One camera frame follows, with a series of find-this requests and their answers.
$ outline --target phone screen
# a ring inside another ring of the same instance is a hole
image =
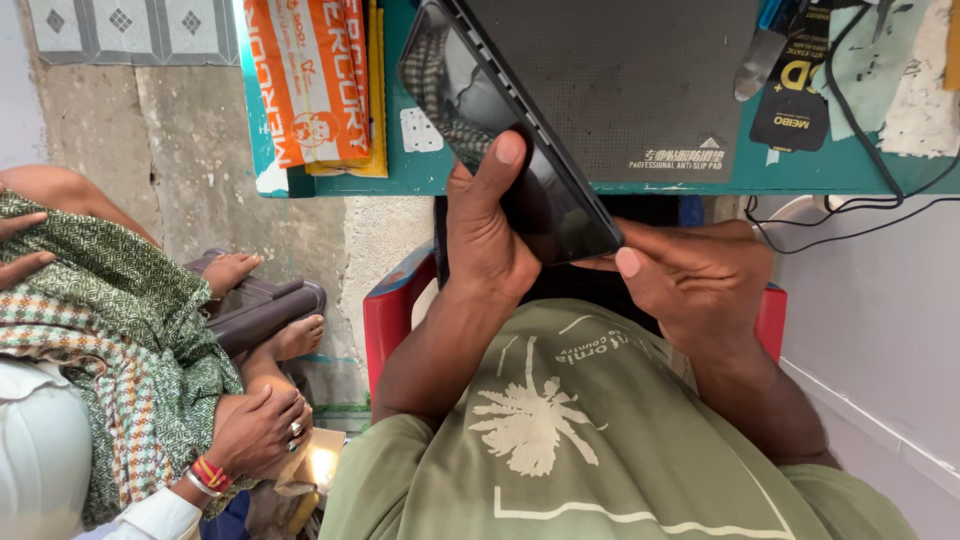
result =
[[[596,210],[599,202],[594,207],[587,200],[595,195],[577,185],[556,155],[546,154],[553,149],[521,121],[511,90],[494,80],[496,71],[478,60],[477,47],[464,42],[455,24],[444,7],[430,1],[420,6],[398,67],[404,87],[471,173],[499,134],[523,136],[527,158],[500,205],[541,262],[614,252],[619,234]]]

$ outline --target wire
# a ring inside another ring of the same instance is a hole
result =
[[[874,163],[874,165],[876,166],[877,170],[878,170],[879,173],[880,173],[880,176],[883,178],[883,181],[886,182],[887,185],[890,187],[890,190],[893,191],[894,196],[893,196],[893,197],[884,197],[884,198],[877,198],[877,197],[854,197],[854,198],[852,198],[852,199],[849,199],[849,200],[845,201],[842,205],[840,205],[840,206],[837,207],[836,209],[831,209],[831,208],[829,207],[829,197],[828,197],[828,198],[827,198],[827,202],[826,202],[826,204],[827,204],[827,215],[824,216],[823,219],[820,219],[819,221],[815,221],[815,222],[813,222],[813,223],[802,223],[802,222],[788,221],[788,220],[783,220],[783,219],[767,219],[767,220],[757,220],[757,219],[755,219],[755,218],[753,217],[753,211],[756,210],[756,206],[757,206],[757,204],[758,204],[758,199],[757,199],[757,197],[756,197],[755,195],[751,195],[751,196],[750,196],[750,200],[749,200],[749,202],[747,203],[747,207],[746,207],[744,213],[746,214],[747,219],[750,220],[751,223],[753,223],[754,225],[756,225],[756,227],[760,230],[760,233],[763,234],[763,237],[764,237],[764,239],[767,241],[767,244],[770,246],[770,248],[773,249],[775,252],[777,252],[777,253],[779,253],[779,254],[782,254],[782,255],[793,255],[793,254],[799,253],[799,252],[801,252],[801,251],[808,250],[808,249],[810,249],[810,248],[812,248],[812,247],[814,247],[814,246],[818,246],[818,245],[821,245],[821,244],[826,244],[826,243],[828,243],[828,242],[835,242],[835,241],[837,241],[837,240],[845,240],[845,239],[849,239],[849,238],[856,238],[857,236],[862,236],[863,234],[872,233],[872,232],[874,232],[874,231],[879,231],[880,229],[886,229],[887,227],[890,227],[890,226],[892,226],[892,225],[896,225],[896,224],[898,224],[899,222],[901,222],[901,221],[903,221],[903,220],[905,220],[905,219],[908,219],[908,218],[910,218],[910,217],[913,217],[913,216],[919,214],[920,212],[922,212],[922,211],[924,211],[924,210],[926,210],[926,209],[929,209],[930,207],[932,207],[933,205],[935,205],[935,204],[937,204],[937,203],[941,203],[941,202],[944,202],[944,201],[960,201],[960,197],[943,197],[943,198],[940,198],[940,199],[935,199],[935,200],[931,201],[929,204],[927,204],[926,206],[922,207],[921,209],[915,210],[915,211],[913,211],[913,212],[911,212],[911,213],[909,213],[909,214],[907,214],[907,215],[905,215],[905,216],[903,216],[903,217],[901,217],[901,218],[898,218],[898,219],[896,219],[896,220],[894,220],[894,221],[891,221],[891,222],[889,222],[889,223],[886,223],[886,224],[883,224],[883,225],[880,225],[880,226],[877,226],[877,227],[873,227],[872,229],[869,229],[869,230],[867,230],[867,231],[863,231],[863,232],[860,232],[860,233],[847,234],[847,235],[844,235],[844,236],[835,236],[835,237],[826,238],[826,239],[823,239],[823,240],[818,240],[818,241],[816,241],[816,242],[807,244],[807,245],[803,246],[802,248],[799,248],[799,249],[796,249],[796,250],[790,250],[790,251],[784,251],[784,250],[780,249],[779,247],[777,247],[777,246],[773,243],[773,240],[770,238],[770,236],[767,234],[767,232],[764,231],[764,229],[763,229],[763,224],[766,224],[766,223],[782,223],[782,224],[785,224],[785,225],[794,225],[794,226],[798,226],[798,227],[817,227],[817,226],[822,225],[823,223],[825,223],[827,220],[829,220],[829,219],[830,219],[831,217],[833,217],[833,215],[835,215],[835,214],[846,213],[846,212],[852,211],[852,210],[857,210],[857,209],[896,209],[896,208],[899,208],[900,206],[902,206],[902,205],[903,205],[903,202],[904,202],[906,199],[909,199],[910,197],[913,197],[913,196],[915,196],[915,195],[919,195],[919,194],[927,191],[928,189],[930,189],[930,188],[933,187],[934,185],[936,185],[936,184],[937,184],[938,182],[940,182],[944,177],[946,177],[948,174],[950,174],[951,172],[953,172],[953,170],[957,167],[957,164],[960,164],[960,149],[958,149],[958,150],[957,150],[957,155],[956,155],[956,157],[953,159],[953,161],[950,163],[950,165],[944,170],[944,172],[940,173],[940,175],[937,176],[935,179],[933,179],[932,181],[930,181],[930,182],[924,184],[923,186],[917,188],[916,190],[911,191],[910,193],[904,194],[902,188],[900,188],[900,185],[897,183],[897,181],[894,179],[893,175],[890,173],[890,169],[887,168],[886,163],[883,162],[883,158],[882,158],[882,156],[880,155],[880,152],[877,150],[877,148],[874,146],[873,142],[871,142],[871,140],[867,137],[867,135],[866,135],[866,134],[863,132],[863,130],[860,128],[860,125],[857,123],[856,117],[854,116],[853,111],[851,110],[850,104],[847,102],[847,98],[843,95],[843,92],[840,90],[840,86],[837,84],[836,78],[835,78],[834,75],[833,75],[833,57],[834,57],[834,55],[836,54],[837,49],[839,49],[840,44],[843,42],[844,38],[847,37],[847,35],[850,33],[850,31],[853,29],[853,27],[856,26],[856,24],[860,22],[860,20],[861,20],[861,19],[863,18],[863,16],[867,13],[867,11],[870,9],[870,7],[871,7],[870,4],[867,4],[867,5],[863,6],[863,7],[860,9],[860,11],[857,12],[857,14],[853,17],[853,19],[850,21],[850,23],[848,23],[847,26],[844,27],[843,31],[840,32],[839,36],[837,36],[837,39],[831,44],[831,46],[830,46],[830,48],[829,48],[829,51],[827,52],[827,57],[826,57],[826,59],[825,59],[825,64],[826,64],[826,69],[827,69],[827,71],[826,71],[826,75],[827,75],[827,85],[829,86],[830,91],[833,93],[833,96],[834,96],[834,99],[836,100],[837,105],[839,105],[839,106],[840,106],[840,109],[843,111],[844,117],[847,119],[847,122],[850,124],[851,129],[853,129],[853,134],[856,135],[857,140],[860,141],[860,144],[863,146],[864,150],[866,150],[868,156],[870,157],[870,160],[871,160],[871,161]],[[856,206],[856,207],[851,207],[851,205],[854,204],[854,203],[869,203],[869,204],[859,205],[859,206]],[[893,203],[893,204],[892,204],[892,205],[880,205],[880,204],[875,204],[875,203]]]

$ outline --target gray wall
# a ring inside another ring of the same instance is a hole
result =
[[[815,229],[775,226],[781,247],[856,233],[903,209],[835,215]],[[775,209],[784,201],[767,201]],[[810,207],[800,221],[822,217]],[[960,515],[960,205],[782,260],[790,294],[784,369],[821,410],[845,467],[897,504],[923,540],[956,538]]]
[[[13,0],[0,0],[0,170],[27,163],[44,163],[43,114],[31,81],[27,46]]]

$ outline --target bangle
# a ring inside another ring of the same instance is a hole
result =
[[[223,493],[217,493],[216,491],[213,491],[212,489],[206,487],[206,486],[204,485],[204,483],[201,482],[200,479],[197,478],[197,473],[194,473],[194,472],[193,472],[193,469],[187,469],[185,476],[186,476],[188,479],[190,479],[191,482],[193,482],[193,485],[197,486],[197,489],[199,489],[199,490],[203,491],[204,493],[206,493],[206,495],[207,495],[208,497],[212,497],[212,498],[216,499],[216,498],[220,497],[221,495],[223,495]]]
[[[202,455],[193,462],[190,470],[205,487],[217,493],[227,491],[227,488],[233,484],[233,480],[224,473],[223,468],[218,469]]]

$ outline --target hand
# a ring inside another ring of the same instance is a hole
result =
[[[291,440],[298,447],[310,440],[312,416],[297,390],[274,394],[270,385],[264,386],[229,415],[205,456],[232,479],[263,478],[290,453]],[[303,426],[296,438],[293,422]]]
[[[0,184],[0,193],[7,188]],[[29,213],[17,217],[0,219],[0,242],[6,242],[13,238],[13,235],[32,227],[37,223],[43,223],[47,219],[47,212]],[[31,253],[18,258],[10,264],[0,262],[0,290],[8,289],[23,279],[27,278],[40,268],[57,260],[57,256],[50,252]]]
[[[526,149],[520,135],[505,132],[487,151],[476,176],[470,176],[462,163],[450,173],[446,181],[448,286],[517,303],[540,274],[540,262],[510,228],[500,208],[500,197],[516,180]]]
[[[626,238],[615,257],[578,263],[618,270],[634,303],[660,321],[674,348],[694,360],[754,352],[754,321],[773,254],[746,222],[655,229],[616,220]]]

